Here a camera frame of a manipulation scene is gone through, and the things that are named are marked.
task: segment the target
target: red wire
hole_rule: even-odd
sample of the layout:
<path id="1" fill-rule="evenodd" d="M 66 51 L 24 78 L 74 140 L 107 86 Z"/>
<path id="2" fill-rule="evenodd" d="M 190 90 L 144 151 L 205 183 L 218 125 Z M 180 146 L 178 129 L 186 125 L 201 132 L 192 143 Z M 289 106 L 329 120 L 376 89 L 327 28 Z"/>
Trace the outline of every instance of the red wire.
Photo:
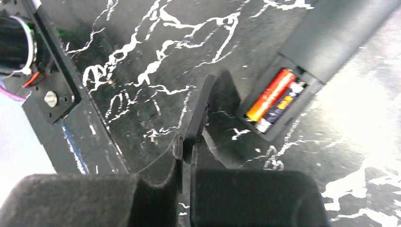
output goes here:
<path id="1" fill-rule="evenodd" d="M 39 72 L 37 72 L 37 73 L 35 73 L 34 74 L 34 76 L 27 82 L 27 83 L 25 83 L 24 85 L 22 85 L 22 87 L 27 87 L 27 86 L 29 86 L 38 76 L 39 76 Z"/>

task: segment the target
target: aa battery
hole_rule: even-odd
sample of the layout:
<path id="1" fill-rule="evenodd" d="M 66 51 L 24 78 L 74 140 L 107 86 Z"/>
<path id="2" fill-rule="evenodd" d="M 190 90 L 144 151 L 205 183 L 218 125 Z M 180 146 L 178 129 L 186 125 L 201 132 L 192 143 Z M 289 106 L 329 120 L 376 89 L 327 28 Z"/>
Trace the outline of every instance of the aa battery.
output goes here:
<path id="1" fill-rule="evenodd" d="M 304 88 L 304 82 L 293 82 L 280 98 L 277 99 L 273 107 L 269 109 L 263 118 L 255 124 L 255 128 L 258 131 L 265 133 L 267 129 L 269 129 L 269 127 L 273 125 L 298 98 Z"/>
<path id="2" fill-rule="evenodd" d="M 292 71 L 282 69 L 248 112 L 246 112 L 246 116 L 252 121 L 258 122 L 295 79 L 296 77 Z"/>

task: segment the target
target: white wire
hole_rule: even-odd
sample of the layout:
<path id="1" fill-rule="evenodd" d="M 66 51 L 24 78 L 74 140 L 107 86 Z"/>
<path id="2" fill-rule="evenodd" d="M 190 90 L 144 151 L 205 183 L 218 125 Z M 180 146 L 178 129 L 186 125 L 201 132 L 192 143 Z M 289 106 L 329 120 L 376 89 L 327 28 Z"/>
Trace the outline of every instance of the white wire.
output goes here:
<path id="1" fill-rule="evenodd" d="M 21 26 L 26 34 L 26 39 L 28 40 L 28 59 L 26 61 L 26 64 L 21 70 L 17 70 L 14 72 L 22 72 L 24 74 L 27 74 L 27 73 L 29 74 L 31 72 L 30 66 L 34 59 L 34 39 L 31 34 L 31 29 L 25 23 L 25 21 L 23 21 L 21 18 L 16 17 L 16 16 L 10 16 L 10 18 L 15 19 L 16 21 L 18 21 L 21 24 Z"/>

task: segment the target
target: table surface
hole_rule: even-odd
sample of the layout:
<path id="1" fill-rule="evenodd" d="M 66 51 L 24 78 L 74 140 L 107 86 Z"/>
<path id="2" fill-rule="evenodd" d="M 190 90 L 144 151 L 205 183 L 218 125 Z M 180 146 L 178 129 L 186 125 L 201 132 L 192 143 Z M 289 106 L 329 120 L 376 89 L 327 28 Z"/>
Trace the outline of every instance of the table surface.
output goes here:
<path id="1" fill-rule="evenodd" d="M 42 0 L 50 20 L 67 31 L 62 47 L 77 67 L 79 86 L 90 94 L 52 129 L 61 142 L 38 135 L 55 169 L 102 174 L 144 168 L 175 133 L 185 133 L 212 74 L 218 96 L 203 135 L 225 166 L 311 175 L 334 227 L 400 226 L 401 11 L 274 142 L 234 117 L 239 101 L 316 3 Z M 25 104 L 30 119 L 32 103 Z M 38 132 L 44 126 L 33 127 Z M 182 226 L 189 226 L 188 190 L 187 174 Z"/>

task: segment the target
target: screw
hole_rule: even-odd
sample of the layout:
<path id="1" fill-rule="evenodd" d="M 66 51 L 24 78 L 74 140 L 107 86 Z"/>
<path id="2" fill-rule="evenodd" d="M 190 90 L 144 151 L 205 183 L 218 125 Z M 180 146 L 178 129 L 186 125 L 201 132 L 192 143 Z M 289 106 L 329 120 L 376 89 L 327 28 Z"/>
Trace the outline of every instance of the screw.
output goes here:
<path id="1" fill-rule="evenodd" d="M 44 101 L 50 106 L 50 107 L 55 107 L 58 103 L 58 98 L 56 93 L 53 91 L 48 91 L 46 93 L 46 96 L 44 97 Z"/>

